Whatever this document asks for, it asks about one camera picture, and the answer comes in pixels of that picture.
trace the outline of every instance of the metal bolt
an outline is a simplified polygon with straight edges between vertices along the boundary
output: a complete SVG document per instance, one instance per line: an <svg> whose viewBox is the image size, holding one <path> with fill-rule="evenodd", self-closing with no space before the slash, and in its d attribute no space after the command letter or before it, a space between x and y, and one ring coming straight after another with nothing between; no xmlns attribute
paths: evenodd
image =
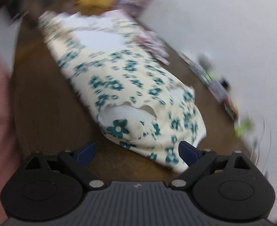
<svg viewBox="0 0 277 226"><path fill-rule="evenodd" d="M182 179L175 179L171 182L171 184L175 187L184 187L186 186L187 182Z"/></svg>
<svg viewBox="0 0 277 226"><path fill-rule="evenodd" d="M104 185L104 182L101 180L92 180L89 182L89 185L93 188L100 188Z"/></svg>

